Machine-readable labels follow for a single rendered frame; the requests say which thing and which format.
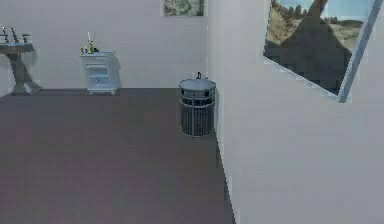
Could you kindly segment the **grey mesh trash can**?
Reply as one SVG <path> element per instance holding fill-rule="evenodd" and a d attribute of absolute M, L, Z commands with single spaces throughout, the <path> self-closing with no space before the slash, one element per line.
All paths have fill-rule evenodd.
<path fill-rule="evenodd" d="M 216 83 L 198 72 L 182 80 L 180 88 L 181 130 L 193 137 L 209 135 L 214 129 Z"/>

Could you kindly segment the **white small drawer cabinet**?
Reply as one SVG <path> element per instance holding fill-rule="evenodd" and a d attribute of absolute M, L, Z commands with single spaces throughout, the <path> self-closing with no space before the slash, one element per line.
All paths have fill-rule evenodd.
<path fill-rule="evenodd" d="M 87 91 L 115 95 L 121 87 L 120 64 L 114 51 L 100 51 L 79 56 L 84 75 L 87 78 Z"/>

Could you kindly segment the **framed green landscape picture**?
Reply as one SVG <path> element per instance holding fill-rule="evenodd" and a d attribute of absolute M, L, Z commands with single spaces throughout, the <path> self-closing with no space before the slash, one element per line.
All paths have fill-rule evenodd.
<path fill-rule="evenodd" d="M 204 15 L 205 0 L 163 0 L 164 14 L 177 17 Z"/>

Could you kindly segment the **window with grey frame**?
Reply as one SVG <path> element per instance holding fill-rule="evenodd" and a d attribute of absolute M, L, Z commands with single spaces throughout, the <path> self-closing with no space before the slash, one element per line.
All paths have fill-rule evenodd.
<path fill-rule="evenodd" d="M 346 18 L 324 15 L 330 0 L 305 1 L 270 0 L 263 57 L 345 103 L 384 0 L 337 0 L 365 10 Z"/>

